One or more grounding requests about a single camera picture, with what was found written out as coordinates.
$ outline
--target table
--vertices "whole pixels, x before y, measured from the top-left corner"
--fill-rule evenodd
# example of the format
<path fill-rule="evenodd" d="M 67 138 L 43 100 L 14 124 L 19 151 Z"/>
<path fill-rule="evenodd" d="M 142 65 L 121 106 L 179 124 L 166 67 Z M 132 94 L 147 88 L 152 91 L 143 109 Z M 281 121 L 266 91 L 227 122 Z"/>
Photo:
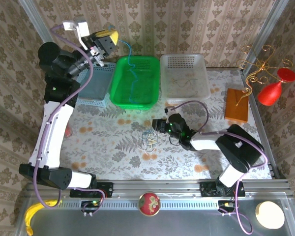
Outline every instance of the table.
<path fill-rule="evenodd" d="M 217 131 L 237 123 L 259 140 L 250 107 L 245 124 L 224 119 L 227 89 L 243 87 L 239 71 L 207 73 L 211 97 L 204 101 L 209 110 L 209 121 L 203 131 Z M 138 148 L 142 132 L 151 128 L 152 119 L 165 116 L 165 106 L 168 104 L 162 96 L 151 110 L 141 112 L 122 110 L 112 103 L 106 108 L 77 105 L 69 121 L 73 135 L 63 140 L 60 165 L 94 173 L 98 179 L 217 178 L 228 164 L 220 151 L 186 151 L 171 145 L 165 134 L 159 135 L 154 152 L 145 153 Z M 205 110 L 197 103 L 187 104 L 178 112 L 192 129 L 198 129 L 206 118 Z M 266 179 L 271 175 L 266 166 L 252 170 L 245 178 Z"/>

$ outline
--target damask wallpaper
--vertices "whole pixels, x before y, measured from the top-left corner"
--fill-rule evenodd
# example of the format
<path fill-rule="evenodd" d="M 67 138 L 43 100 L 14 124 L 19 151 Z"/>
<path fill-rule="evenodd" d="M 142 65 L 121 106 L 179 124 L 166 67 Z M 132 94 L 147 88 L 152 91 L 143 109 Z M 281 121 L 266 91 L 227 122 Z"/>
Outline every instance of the damask wallpaper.
<path fill-rule="evenodd" d="M 276 49 L 271 65 L 282 65 L 280 60 L 288 58 L 295 71 L 295 0 L 289 1 L 266 44 Z M 283 84 L 278 102 L 271 107 L 260 105 L 259 111 L 278 168 L 290 180 L 295 195 L 295 82 Z"/>
<path fill-rule="evenodd" d="M 63 20 L 83 16 L 91 32 L 115 26 L 135 55 L 201 53 L 208 67 L 231 67 L 241 56 L 241 46 L 254 42 L 274 0 L 36 0 L 35 3 L 50 28 Z M 77 43 L 72 32 L 59 33 Z M 112 57 L 127 53 L 127 46 L 123 45 Z"/>
<path fill-rule="evenodd" d="M 41 43 L 18 1 L 0 0 L 0 236 L 14 233 L 27 183 L 18 167 L 28 161 L 42 120 Z"/>

